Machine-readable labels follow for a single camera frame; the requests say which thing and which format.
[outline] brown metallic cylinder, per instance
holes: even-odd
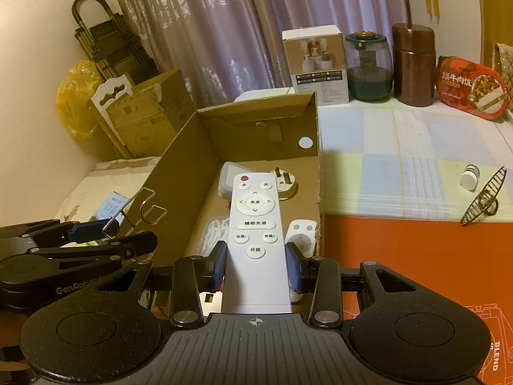
[[[419,24],[392,26],[394,95],[414,107],[433,104],[437,54],[434,30]]]

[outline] open cardboard box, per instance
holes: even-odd
[[[312,147],[299,146],[308,137]],[[156,192],[145,209],[168,210],[157,224],[142,223],[158,237],[155,266],[172,265],[196,254],[205,223],[229,216],[230,204],[217,195],[221,167],[237,162],[257,172],[274,168],[292,173],[296,194],[280,201],[284,234],[298,218],[321,224],[321,157],[314,93],[247,100],[197,110],[168,146],[144,186]],[[130,208],[131,221],[139,219],[139,199]],[[152,213],[147,220],[152,220]],[[122,225],[121,234],[129,229]],[[317,247],[316,254],[322,254]]]

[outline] transparent container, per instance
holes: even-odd
[[[393,84],[392,57],[385,36],[357,32],[345,38],[347,83],[351,95],[361,101],[382,101]]]

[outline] white remote control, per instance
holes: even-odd
[[[235,176],[221,312],[292,312],[280,202],[272,173]]]

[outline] curtain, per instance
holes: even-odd
[[[290,85],[281,32],[337,24],[391,37],[406,0],[119,0],[161,71],[181,69],[198,107]]]

